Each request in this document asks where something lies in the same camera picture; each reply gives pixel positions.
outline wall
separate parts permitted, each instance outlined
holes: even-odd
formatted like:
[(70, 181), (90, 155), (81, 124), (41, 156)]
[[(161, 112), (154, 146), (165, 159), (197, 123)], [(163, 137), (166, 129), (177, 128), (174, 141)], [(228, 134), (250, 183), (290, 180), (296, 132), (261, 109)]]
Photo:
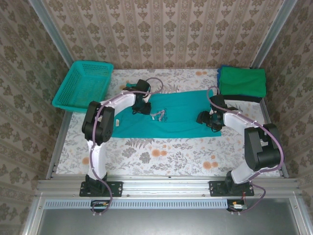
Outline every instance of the wall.
[(299, 179), (313, 218), (313, 1), (298, 1), (262, 67), (288, 172)]
[(18, 234), (45, 178), (63, 112), (51, 106), (67, 67), (26, 0), (0, 1), (0, 234)]
[(44, 0), (75, 60), (248, 67), (282, 0)]

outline teal shirt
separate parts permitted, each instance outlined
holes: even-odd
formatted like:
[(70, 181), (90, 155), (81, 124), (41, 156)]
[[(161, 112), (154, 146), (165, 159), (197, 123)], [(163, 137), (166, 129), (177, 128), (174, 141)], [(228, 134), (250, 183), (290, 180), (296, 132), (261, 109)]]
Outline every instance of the teal shirt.
[(118, 138), (201, 138), (221, 136), (205, 124), (196, 123), (202, 111), (210, 111), (206, 91), (154, 94), (151, 115), (132, 114), (129, 107), (114, 119), (113, 137)]

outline cable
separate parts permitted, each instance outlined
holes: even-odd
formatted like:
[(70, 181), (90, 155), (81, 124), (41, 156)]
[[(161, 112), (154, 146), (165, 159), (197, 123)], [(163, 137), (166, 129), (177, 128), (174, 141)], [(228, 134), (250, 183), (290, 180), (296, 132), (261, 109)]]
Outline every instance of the cable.
[(94, 207), (95, 207), (95, 205), (100, 204), (100, 203), (103, 203), (103, 202), (94, 203), (94, 204), (92, 205), (92, 209), (91, 209), (91, 211), (93, 212), (93, 215), (96, 215), (96, 214), (101, 215), (101, 214), (105, 213), (105, 212), (109, 209), (109, 207), (111, 206), (112, 200), (113, 200), (113, 195), (112, 195), (112, 190), (111, 190), (111, 188), (109, 187), (109, 185), (107, 184), (107, 182), (105, 182), (104, 180), (102, 180), (102, 179), (97, 175), (97, 173), (96, 173), (95, 170), (94, 170), (93, 161), (92, 161), (92, 153), (93, 153), (93, 150), (94, 150), (94, 148), (95, 148), (95, 146), (96, 146), (96, 141), (95, 141), (95, 139), (96, 139), (96, 137), (95, 137), (95, 135), (96, 135), (96, 127), (97, 127), (97, 123), (98, 123), (98, 119), (99, 119), (99, 116), (100, 116), (100, 114), (101, 114), (101, 111), (102, 111), (103, 108), (104, 108), (107, 104), (109, 104), (113, 99), (118, 98), (118, 97), (121, 97), (121, 96), (126, 95), (126, 94), (134, 94), (134, 93), (140, 93), (140, 94), (157, 94), (157, 93), (160, 93), (160, 92), (163, 90), (163, 87), (164, 87), (164, 84), (163, 84), (162, 80), (159, 79), (159, 78), (157, 78), (157, 77), (150, 77), (150, 78), (148, 78), (146, 81), (151, 80), (151, 79), (156, 79), (156, 80), (158, 80), (158, 81), (161, 83), (161, 88), (160, 88), (158, 91), (156, 91), (156, 92), (142, 92), (142, 91), (126, 91), (126, 92), (123, 92), (122, 94), (119, 94), (119, 95), (115, 96), (114, 98), (111, 98), (111, 99), (108, 99), (107, 101), (105, 101), (105, 102), (101, 105), (101, 107), (99, 108), (99, 110), (98, 110), (98, 112), (97, 112), (97, 115), (96, 115), (96, 117), (95, 117), (95, 122), (94, 122), (94, 125), (93, 125), (93, 129), (92, 129), (92, 147), (91, 147), (90, 153), (89, 153), (89, 162), (90, 162), (91, 170), (92, 170), (93, 174), (95, 175), (96, 179), (99, 180), (101, 183), (103, 183), (103, 184), (105, 185), (105, 187), (108, 189), (109, 194), (110, 194), (110, 201), (109, 201), (107, 207), (106, 207), (102, 212), (95, 212), (95, 211), (94, 211)]
[(206, 97), (207, 97), (207, 99), (208, 99), (208, 101), (210, 102), (211, 105), (213, 105), (214, 107), (216, 107), (216, 108), (218, 108), (218, 109), (220, 109), (220, 110), (223, 110), (223, 111), (225, 111), (225, 112), (238, 115), (238, 116), (242, 117), (243, 119), (245, 119), (246, 121), (250, 122), (251, 124), (260, 127), (260, 128), (261, 128), (265, 133), (267, 133), (268, 136), (271, 137), (271, 139), (275, 142), (275, 144), (276, 144), (277, 147), (278, 147), (279, 153), (280, 153), (280, 162), (279, 162), (279, 165), (278, 165), (278, 166), (276, 166), (276, 167), (274, 167), (274, 168), (270, 168), (270, 169), (260, 170), (257, 174), (251, 176), (251, 177), (248, 179), (251, 185), (253, 185), (254, 187), (257, 187), (257, 188), (260, 188), (260, 189), (263, 190), (263, 194), (262, 194), (262, 196), (259, 198), (259, 200), (258, 200), (255, 204), (253, 204), (253, 206), (251, 206), (250, 208), (248, 208), (247, 210), (242, 211), (242, 212), (238, 212), (236, 209), (229, 207), (229, 208), (231, 208), (233, 211), (237, 212), (238, 214), (239, 214), (239, 213), (246, 213), (246, 212), (248, 212), (249, 210), (251, 210), (252, 208), (254, 208), (256, 205), (258, 205), (258, 204), (260, 203), (260, 201), (265, 197), (265, 194), (266, 194), (265, 188), (263, 188), (263, 187), (261, 187), (261, 186), (259, 186), (259, 185), (254, 184), (251, 180), (254, 179), (256, 176), (258, 176), (260, 173), (270, 172), (270, 171), (275, 171), (275, 170), (280, 169), (280, 168), (282, 167), (282, 165), (283, 165), (283, 162), (284, 162), (284, 152), (283, 152), (283, 148), (282, 148), (282, 146), (280, 145), (280, 143), (279, 143), (279, 141), (277, 140), (277, 138), (275, 138), (275, 136), (274, 136), (271, 132), (269, 132), (267, 129), (265, 129), (265, 128), (264, 128), (261, 124), (259, 124), (257, 121), (252, 120), (252, 119), (250, 119), (250, 118), (248, 118), (248, 117), (242, 115), (241, 113), (237, 113), (237, 112), (234, 112), (234, 111), (232, 111), (232, 110), (224, 109), (224, 108), (222, 108), (222, 107), (220, 107), (220, 106), (214, 104), (214, 103), (211, 101), (210, 97), (209, 97), (209, 91), (210, 91), (211, 89), (213, 89), (213, 88), (216, 88), (216, 89), (217, 89), (217, 94), (220, 93), (220, 89), (219, 89), (217, 86), (211, 86), (211, 87), (209, 87), (209, 88), (207, 89)]

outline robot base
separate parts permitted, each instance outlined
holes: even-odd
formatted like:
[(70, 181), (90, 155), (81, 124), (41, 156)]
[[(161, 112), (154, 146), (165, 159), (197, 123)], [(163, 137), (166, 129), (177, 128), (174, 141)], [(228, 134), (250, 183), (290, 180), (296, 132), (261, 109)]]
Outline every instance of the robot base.
[(254, 196), (253, 186), (249, 183), (235, 184), (231, 171), (226, 175), (224, 181), (209, 181), (211, 197), (222, 196), (242, 196), (245, 193), (246, 196)]
[[(121, 197), (123, 192), (123, 182), (107, 182), (107, 176), (106, 175), (103, 178), (103, 181), (105, 181), (111, 191), (113, 197)], [(110, 193), (108, 189), (103, 185), (100, 181), (94, 180), (89, 177), (89, 175), (86, 175), (86, 181), (82, 182), (80, 191), (79, 191), (80, 197), (109, 197)]]

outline teal basket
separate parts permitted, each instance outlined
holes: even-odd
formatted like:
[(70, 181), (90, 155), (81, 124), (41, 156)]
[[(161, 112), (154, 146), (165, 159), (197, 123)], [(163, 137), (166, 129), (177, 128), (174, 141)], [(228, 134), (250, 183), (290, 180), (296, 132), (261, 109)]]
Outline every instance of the teal basket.
[(71, 112), (85, 113), (92, 101), (102, 101), (108, 91), (113, 65), (95, 61), (75, 61), (52, 105)]

